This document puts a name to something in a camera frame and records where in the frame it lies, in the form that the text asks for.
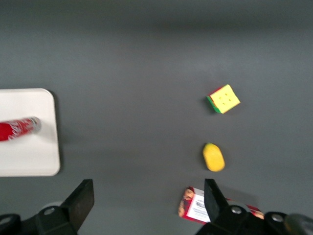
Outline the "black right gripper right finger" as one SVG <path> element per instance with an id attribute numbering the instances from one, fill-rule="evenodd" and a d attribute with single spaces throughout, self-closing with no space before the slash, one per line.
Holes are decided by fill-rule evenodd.
<path id="1" fill-rule="evenodd" d="M 210 222 L 197 232 L 199 235 L 263 235 L 263 220 L 241 206 L 229 205 L 217 183 L 205 179 L 204 205 Z"/>

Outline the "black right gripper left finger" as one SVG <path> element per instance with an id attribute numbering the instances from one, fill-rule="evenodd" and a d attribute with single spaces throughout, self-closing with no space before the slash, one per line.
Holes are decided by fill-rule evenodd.
<path id="1" fill-rule="evenodd" d="M 84 179 L 59 206 L 49 206 L 35 216 L 40 235 L 76 235 L 94 205 L 93 180 Z"/>

